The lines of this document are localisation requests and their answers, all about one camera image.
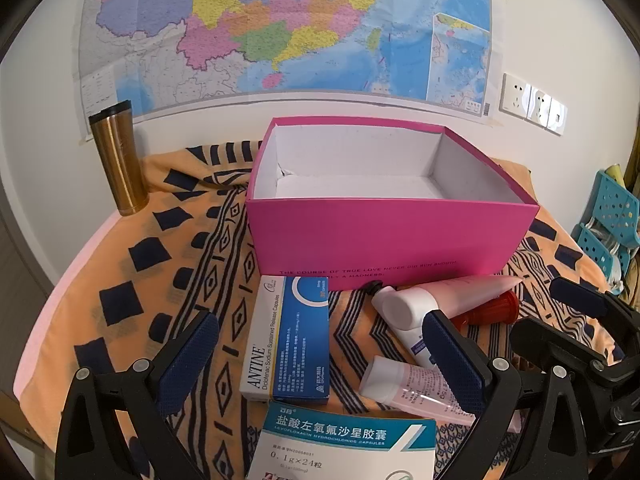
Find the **blue plastic basket rack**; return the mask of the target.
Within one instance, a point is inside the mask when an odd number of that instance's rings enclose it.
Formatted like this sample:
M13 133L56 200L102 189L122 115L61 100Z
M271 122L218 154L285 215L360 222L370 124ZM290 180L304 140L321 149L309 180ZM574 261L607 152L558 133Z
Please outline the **blue plastic basket rack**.
M614 295L624 288L632 258L639 251L639 200L604 170L594 187L584 221L575 226L574 240L602 271Z

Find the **blue Antine medicine box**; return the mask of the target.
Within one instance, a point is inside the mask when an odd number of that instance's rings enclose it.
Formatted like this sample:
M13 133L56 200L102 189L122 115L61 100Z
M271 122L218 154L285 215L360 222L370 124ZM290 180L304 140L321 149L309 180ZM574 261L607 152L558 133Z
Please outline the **blue Antine medicine box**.
M329 400L327 278L264 275L260 279L240 393L257 402Z

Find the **white blue cream tube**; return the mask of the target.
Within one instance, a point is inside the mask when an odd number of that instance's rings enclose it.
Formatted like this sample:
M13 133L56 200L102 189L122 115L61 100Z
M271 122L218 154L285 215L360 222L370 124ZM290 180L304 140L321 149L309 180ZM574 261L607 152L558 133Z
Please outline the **white blue cream tube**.
M437 367L431 357L431 353L426 348L420 328L395 330L395 333L402 345L408 350L410 356L416 361L416 364L427 370L434 370Z

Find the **teal white medicine box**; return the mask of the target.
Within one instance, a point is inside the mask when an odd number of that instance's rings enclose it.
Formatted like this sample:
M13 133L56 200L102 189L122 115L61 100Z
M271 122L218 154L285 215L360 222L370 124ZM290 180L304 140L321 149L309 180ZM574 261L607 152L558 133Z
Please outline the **teal white medicine box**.
M340 415L269 404L249 479L433 480L431 419Z

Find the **white wall socket panel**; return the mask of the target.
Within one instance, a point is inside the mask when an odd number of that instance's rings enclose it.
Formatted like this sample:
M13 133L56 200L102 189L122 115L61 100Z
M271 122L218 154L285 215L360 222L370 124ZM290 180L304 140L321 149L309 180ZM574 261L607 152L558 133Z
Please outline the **white wall socket panel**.
M499 110L522 118L526 122L562 136L566 126L568 108L558 99L552 98L521 78L504 73Z

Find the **wall map poster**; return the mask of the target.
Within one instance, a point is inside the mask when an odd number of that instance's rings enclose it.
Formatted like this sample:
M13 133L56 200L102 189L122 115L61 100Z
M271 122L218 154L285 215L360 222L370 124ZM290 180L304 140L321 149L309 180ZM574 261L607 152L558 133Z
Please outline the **wall map poster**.
M501 0L84 0L80 102L138 117L331 93L469 117L495 101Z

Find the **small pink cream tube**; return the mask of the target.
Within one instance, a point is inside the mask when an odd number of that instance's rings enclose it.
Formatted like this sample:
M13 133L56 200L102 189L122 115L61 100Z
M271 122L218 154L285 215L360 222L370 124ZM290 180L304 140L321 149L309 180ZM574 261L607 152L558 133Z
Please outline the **small pink cream tube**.
M460 408L437 368L376 356L364 372L359 393L376 403L421 418L471 427L475 416Z

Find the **pink open cardboard box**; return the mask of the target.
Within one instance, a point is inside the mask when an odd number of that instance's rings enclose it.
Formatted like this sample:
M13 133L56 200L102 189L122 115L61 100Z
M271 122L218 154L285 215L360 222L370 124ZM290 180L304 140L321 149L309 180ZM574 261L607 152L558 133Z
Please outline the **pink open cardboard box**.
M451 129L378 117L278 117L250 174L258 269L334 290L499 272L536 200Z

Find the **large pink cream tube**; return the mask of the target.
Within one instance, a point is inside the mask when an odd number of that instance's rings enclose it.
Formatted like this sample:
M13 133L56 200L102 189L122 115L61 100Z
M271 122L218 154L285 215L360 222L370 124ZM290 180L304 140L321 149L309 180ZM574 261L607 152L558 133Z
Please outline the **large pink cream tube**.
M390 326L414 330L422 326L424 316L441 310L455 318L487 304L521 283L510 275L467 276L453 280L420 284L405 289L385 286L373 295L372 304Z

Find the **gold travel tumbler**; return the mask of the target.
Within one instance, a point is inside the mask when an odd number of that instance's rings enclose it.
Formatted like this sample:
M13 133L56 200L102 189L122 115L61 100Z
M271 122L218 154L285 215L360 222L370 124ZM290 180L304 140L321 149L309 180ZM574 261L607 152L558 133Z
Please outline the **gold travel tumbler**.
M131 102L104 108L88 122L119 214L128 217L142 211L149 191L134 144Z

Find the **orange patterned blanket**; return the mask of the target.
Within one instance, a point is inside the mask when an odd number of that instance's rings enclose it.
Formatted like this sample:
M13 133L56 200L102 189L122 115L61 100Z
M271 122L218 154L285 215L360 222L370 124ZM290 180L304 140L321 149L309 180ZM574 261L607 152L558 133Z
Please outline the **orange patterned blanket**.
M142 211L99 229L70 266L42 310L47 322L32 359L16 373L14 393L30 426L55 450L58 427L79 367L97 373L126 370L175 338L199 310L212 311L219 341L186 398L168 422L191 460L209 479L244 479L267 404L239 392L259 272L247 224L245 196L258 141L199 145L145 157L151 191ZM603 354L623 351L592 318L550 298L557 276L608 288L598 266L551 214L540 208L501 271L515 287L520 315L533 316ZM316 408L369 417L400 417L358 393L374 356L414 363L365 292L331 292L329 401Z

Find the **red plastic hammer toy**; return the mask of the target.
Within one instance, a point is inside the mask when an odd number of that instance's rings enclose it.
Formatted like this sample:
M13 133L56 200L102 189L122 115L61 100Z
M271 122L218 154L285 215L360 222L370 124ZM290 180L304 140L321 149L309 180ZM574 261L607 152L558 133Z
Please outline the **red plastic hammer toy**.
M457 330L470 325L514 324L520 314L520 302L513 290L508 290L468 312L451 319Z

